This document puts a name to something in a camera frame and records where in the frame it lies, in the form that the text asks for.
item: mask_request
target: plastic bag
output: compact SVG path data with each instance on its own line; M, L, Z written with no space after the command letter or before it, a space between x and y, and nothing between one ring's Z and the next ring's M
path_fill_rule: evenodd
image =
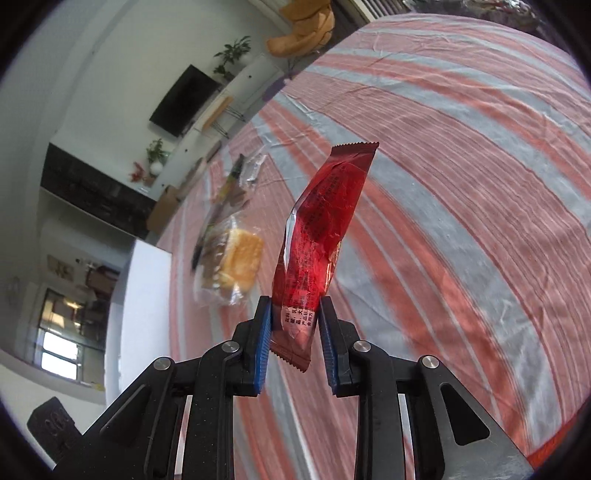
M264 243L250 218L240 212L210 228L195 270L196 301L233 305L254 285Z
M413 12L479 18L525 32L540 24L531 7L522 0L403 0Z
M333 147L287 219L273 277L271 350L304 372L320 297L329 288L378 145Z
M223 303L235 304L254 284L263 241L253 221L256 216L243 208L266 159L262 149L249 157L240 155L216 195L191 260L196 301L211 300L213 293Z

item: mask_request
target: white vase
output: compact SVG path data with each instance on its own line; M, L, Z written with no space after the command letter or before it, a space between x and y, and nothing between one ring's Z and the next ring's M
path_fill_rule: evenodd
M250 65L254 61L254 59L255 57L252 55L252 53L247 51L245 54L242 55L242 57L238 59L238 63L243 67L246 67Z
M159 161L152 162L150 165L150 173L154 175L154 177L157 177L162 173L163 168L164 166Z

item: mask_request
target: metal screw head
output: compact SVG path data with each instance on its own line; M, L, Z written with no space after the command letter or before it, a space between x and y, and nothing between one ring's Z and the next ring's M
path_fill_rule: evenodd
M170 367L170 358L161 356L154 361L153 365L156 370L166 370Z
M222 343L222 350L226 353L234 353L240 348L238 342L232 340Z
M357 350L358 352L369 352L371 350L371 343L366 342L365 340L357 340L354 344L353 344L353 348L355 350Z
M423 365L427 368L437 368L439 367L439 360L432 355L427 355L423 357Z

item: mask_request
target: window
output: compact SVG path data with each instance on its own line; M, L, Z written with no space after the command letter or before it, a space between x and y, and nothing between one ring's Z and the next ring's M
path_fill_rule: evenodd
M50 353L41 354L41 368L53 374L76 380L78 378L78 365Z
M47 332L43 337L43 349L65 356L70 360L78 358L78 345L74 342Z
M73 381L102 385L106 322L101 319L87 305L48 289L39 318L35 364Z

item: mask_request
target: television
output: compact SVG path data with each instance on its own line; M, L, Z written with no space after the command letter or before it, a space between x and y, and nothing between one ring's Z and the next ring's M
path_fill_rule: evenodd
M189 65L162 99L150 121L178 137L219 86L218 82Z

